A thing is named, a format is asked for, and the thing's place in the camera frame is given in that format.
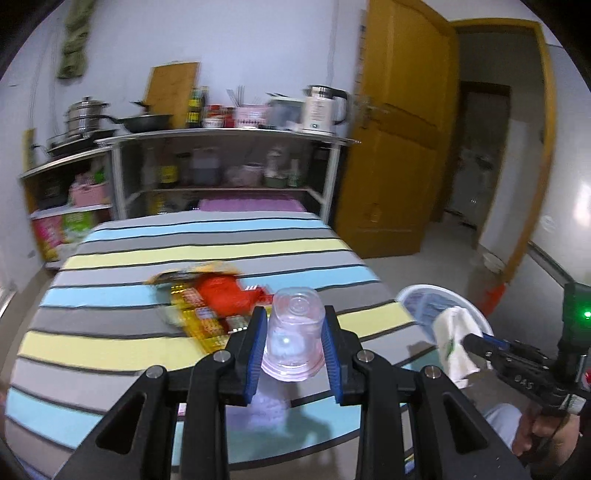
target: electric kettle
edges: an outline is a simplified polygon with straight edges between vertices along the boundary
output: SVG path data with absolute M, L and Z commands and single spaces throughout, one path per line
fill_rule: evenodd
M 343 123 L 349 115 L 349 94 L 323 85 L 310 85 L 303 92 L 306 100 L 301 117 L 302 131 L 334 135 L 334 126 Z M 341 120 L 333 119 L 337 110 L 337 97 L 345 100 L 345 114 Z

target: hanging towel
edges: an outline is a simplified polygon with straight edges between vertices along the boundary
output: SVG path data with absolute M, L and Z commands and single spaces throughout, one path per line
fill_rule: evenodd
M 73 0 L 66 18 L 67 37 L 61 48 L 60 69 L 57 77 L 71 79 L 82 77 L 86 71 L 84 49 L 90 33 L 90 16 L 95 7 L 95 0 Z
M 433 333 L 443 371 L 458 388 L 467 387 L 468 380 L 465 377 L 478 372 L 480 368 L 464 350 L 462 340 L 469 333 L 482 336 L 480 327 L 468 310 L 452 307 L 437 316 L 433 322 Z

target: wok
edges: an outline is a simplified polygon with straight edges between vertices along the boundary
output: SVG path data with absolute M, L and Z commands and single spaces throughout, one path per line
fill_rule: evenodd
M 123 126 L 133 134 L 140 134 L 143 132 L 154 132 L 156 130 L 166 130 L 170 128 L 170 117 L 172 115 L 161 114 L 156 115 L 149 113 L 150 106 L 144 102 L 131 102 L 144 108 L 142 115 L 130 116 L 129 118 L 115 118 L 110 115 L 101 115 L 103 118 L 108 118 L 114 124 L 123 124 Z

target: door handle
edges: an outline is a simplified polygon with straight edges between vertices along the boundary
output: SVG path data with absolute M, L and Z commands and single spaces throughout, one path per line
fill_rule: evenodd
M 372 113 L 388 113 L 385 108 L 372 105 L 369 95 L 360 95 L 359 107 L 361 110 L 361 128 L 367 128 L 372 120 Z

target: open door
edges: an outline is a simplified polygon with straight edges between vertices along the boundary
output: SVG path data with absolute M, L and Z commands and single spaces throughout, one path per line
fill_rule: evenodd
M 455 30 L 421 0 L 370 0 L 365 60 L 336 216 L 362 258 L 420 250 L 455 119 Z

